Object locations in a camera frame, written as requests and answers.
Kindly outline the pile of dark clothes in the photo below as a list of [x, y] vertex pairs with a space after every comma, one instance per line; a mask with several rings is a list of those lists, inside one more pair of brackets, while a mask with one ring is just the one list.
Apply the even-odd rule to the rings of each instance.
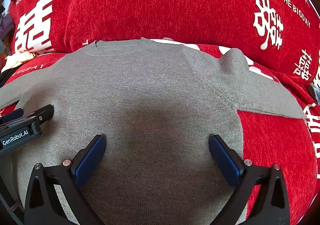
[[1, 69], [6, 64], [7, 56], [11, 55], [11, 37], [15, 29], [14, 21], [11, 14], [1, 14]]

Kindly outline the grey blue crumpled cloth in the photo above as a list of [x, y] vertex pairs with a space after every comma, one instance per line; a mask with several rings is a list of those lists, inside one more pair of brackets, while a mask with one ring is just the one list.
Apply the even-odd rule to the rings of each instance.
[[315, 100], [317, 105], [320, 105], [320, 88], [316, 87], [314, 84], [309, 85], [309, 93], [311, 97]]

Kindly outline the black garment at bedside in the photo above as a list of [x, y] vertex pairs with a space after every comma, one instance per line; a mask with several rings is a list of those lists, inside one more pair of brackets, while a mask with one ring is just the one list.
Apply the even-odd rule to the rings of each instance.
[[0, 74], [0, 87], [3, 87], [4, 84], [8, 81], [8, 79], [18, 70], [19, 67], [7, 69]]

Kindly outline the cream yellow cloth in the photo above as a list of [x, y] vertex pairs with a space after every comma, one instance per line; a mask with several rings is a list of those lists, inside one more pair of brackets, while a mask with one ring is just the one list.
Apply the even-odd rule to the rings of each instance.
[[28, 51], [25, 51], [23, 53], [14, 53], [12, 55], [9, 55], [6, 57], [6, 63], [4, 67], [1, 69], [1, 73], [3, 73], [6, 70], [16, 68], [25, 62], [28, 62], [32, 60], [36, 56], [35, 53], [31, 53]]

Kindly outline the red wedding quilt roll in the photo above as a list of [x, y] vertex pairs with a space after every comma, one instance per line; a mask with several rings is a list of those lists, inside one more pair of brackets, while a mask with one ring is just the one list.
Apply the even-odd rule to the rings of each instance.
[[309, 0], [12, 0], [9, 12], [14, 52], [169, 37], [238, 48], [299, 83], [318, 70], [319, 17]]

